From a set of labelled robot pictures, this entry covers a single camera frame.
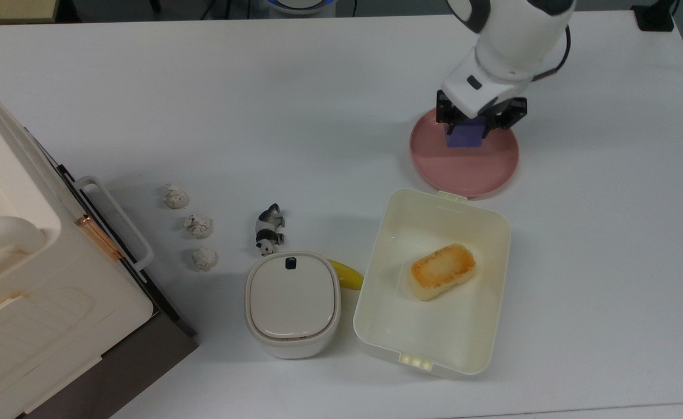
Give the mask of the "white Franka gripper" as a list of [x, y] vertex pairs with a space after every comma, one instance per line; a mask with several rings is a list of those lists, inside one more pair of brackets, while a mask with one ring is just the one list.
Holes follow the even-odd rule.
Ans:
[[436, 122], [455, 126], [460, 111], [468, 119], [484, 117], [484, 139], [493, 130], [511, 129], [528, 114], [528, 99], [518, 96], [529, 83], [529, 79], [504, 80], [492, 75], [471, 49], [437, 91]]

